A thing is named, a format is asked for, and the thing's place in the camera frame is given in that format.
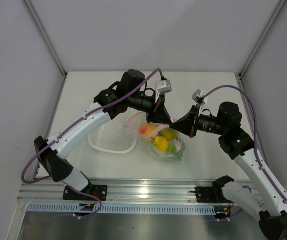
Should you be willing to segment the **clear zip top bag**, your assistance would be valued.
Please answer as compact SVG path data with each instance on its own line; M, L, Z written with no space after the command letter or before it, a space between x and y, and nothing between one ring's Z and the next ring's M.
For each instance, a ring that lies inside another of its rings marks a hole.
M179 162L185 156L186 146L181 134L166 124L149 123L146 114L138 112L124 125L144 144L147 153L160 161Z

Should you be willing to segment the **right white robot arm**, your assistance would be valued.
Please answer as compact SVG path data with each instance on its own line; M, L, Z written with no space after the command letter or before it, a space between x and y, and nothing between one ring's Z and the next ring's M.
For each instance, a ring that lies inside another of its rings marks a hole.
M202 115L199 111L198 106L193 106L171 124L171 129L191 138L197 131L219 135L221 149L246 173L260 194L256 197L226 175L212 183L212 197L218 202L236 203L258 222L268 240L287 239L287 190L262 159L252 137L242 129L243 116L238 105L222 103L217 116Z

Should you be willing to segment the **green lettuce head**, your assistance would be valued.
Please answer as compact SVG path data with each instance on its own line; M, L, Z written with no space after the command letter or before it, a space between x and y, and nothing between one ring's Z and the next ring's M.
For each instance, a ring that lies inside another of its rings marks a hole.
M154 149L151 155L154 159L160 160L160 161L180 162L183 160L185 154L186 154L186 150L184 148L181 148L176 153L162 152L162 151Z

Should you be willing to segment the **orange fruit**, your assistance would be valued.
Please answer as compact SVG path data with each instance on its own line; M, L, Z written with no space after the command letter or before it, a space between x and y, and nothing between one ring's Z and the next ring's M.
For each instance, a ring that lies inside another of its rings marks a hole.
M138 129L141 136L148 136L154 133L157 129L157 125L154 123L142 123Z

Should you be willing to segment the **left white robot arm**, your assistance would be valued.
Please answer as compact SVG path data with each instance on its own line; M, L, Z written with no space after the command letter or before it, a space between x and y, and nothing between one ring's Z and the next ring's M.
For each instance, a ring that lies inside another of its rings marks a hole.
M156 83L152 96L141 90L150 78L134 69L126 71L121 80L102 90L93 103L69 127L56 135L43 139L38 137L35 148L39 153L38 160L54 182L62 182L74 189L74 194L81 200L92 195L88 178L74 168L67 157L74 148L92 132L107 124L129 108L146 113L149 123L171 125L172 119L165 108L165 94L172 91L170 80L164 76Z

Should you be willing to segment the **green apple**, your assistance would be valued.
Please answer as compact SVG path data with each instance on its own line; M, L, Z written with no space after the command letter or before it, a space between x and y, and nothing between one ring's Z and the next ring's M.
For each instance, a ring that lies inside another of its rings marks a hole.
M167 152L170 154L176 154L178 152L178 149L174 143L170 143Z

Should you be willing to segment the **yellow mango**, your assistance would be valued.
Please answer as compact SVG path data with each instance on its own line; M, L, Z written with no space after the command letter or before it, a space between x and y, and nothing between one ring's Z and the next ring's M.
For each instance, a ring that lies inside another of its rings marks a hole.
M165 137L168 141L175 140L178 138L179 133L171 128L164 128L161 132L162 136Z

